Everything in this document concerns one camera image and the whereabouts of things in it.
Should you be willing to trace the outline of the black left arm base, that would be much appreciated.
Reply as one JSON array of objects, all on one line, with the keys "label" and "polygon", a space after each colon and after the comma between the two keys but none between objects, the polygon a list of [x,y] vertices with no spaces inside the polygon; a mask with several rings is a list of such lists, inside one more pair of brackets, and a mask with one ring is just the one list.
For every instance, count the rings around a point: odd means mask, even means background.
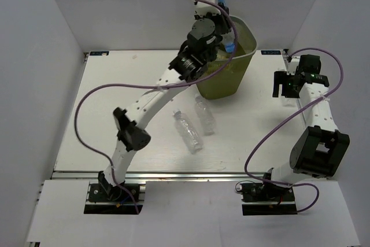
[{"label": "black left arm base", "polygon": [[[124,184],[135,199],[140,213],[144,203],[144,185],[137,183]],[[114,188],[110,197],[98,183],[90,183],[84,205],[85,215],[137,215],[131,197],[120,188]]]}]

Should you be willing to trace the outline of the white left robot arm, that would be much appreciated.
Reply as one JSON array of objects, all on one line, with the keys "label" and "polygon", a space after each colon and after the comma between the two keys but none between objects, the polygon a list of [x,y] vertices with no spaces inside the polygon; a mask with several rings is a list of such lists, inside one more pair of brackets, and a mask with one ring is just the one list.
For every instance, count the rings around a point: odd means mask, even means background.
[{"label": "white left robot arm", "polygon": [[99,187],[109,200],[121,196],[128,166],[136,152],[150,142],[151,137],[145,130],[150,120],[191,82],[199,80],[207,71],[208,63],[216,59],[222,36],[231,30],[227,17],[224,8],[197,2],[195,23],[156,87],[125,109],[113,111],[118,129],[113,164],[98,174]]}]

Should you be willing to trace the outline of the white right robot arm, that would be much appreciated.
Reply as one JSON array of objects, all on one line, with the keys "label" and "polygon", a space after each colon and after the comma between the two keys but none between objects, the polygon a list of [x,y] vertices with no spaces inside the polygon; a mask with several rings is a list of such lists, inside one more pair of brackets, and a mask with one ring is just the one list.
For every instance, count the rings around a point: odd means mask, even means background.
[{"label": "white right robot arm", "polygon": [[274,73],[273,97],[298,100],[305,130],[293,146],[289,161],[264,174],[268,181],[261,185],[261,192],[268,200],[281,195],[282,187],[289,188],[308,176],[334,176],[349,147],[349,136],[334,122],[326,96],[330,84],[320,70],[320,57],[306,54],[291,58],[288,70]]}]

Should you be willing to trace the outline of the blue label water bottle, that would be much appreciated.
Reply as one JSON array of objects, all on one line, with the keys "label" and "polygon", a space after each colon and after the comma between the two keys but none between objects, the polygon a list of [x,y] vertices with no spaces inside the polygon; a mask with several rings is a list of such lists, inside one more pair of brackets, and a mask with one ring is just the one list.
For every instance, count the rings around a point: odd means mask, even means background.
[{"label": "blue label water bottle", "polygon": [[[220,5],[220,3],[222,3],[223,6],[224,6],[224,10],[227,10],[225,0],[217,0],[217,3],[219,5]],[[230,31],[223,35],[223,40],[222,40],[222,44],[225,48],[226,53],[231,54],[234,51],[234,49],[235,49],[234,39],[235,39],[235,36],[234,36],[233,29],[230,28]]]}]

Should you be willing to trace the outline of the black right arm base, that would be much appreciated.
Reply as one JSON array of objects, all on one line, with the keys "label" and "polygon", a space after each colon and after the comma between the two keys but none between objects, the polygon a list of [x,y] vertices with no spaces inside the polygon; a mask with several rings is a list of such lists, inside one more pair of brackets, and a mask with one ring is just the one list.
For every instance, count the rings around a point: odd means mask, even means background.
[{"label": "black right arm base", "polygon": [[243,216],[297,215],[293,190],[271,183],[243,180],[235,185],[241,195]]}]

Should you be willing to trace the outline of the square bottle yellow label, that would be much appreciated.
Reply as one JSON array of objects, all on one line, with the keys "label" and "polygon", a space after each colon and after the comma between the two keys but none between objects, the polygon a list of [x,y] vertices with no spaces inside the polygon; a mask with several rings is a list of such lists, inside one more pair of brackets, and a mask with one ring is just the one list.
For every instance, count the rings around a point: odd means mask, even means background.
[{"label": "square bottle yellow label", "polygon": [[235,57],[231,53],[227,53],[223,50],[218,50],[215,62],[226,63],[230,57],[233,60]]}]

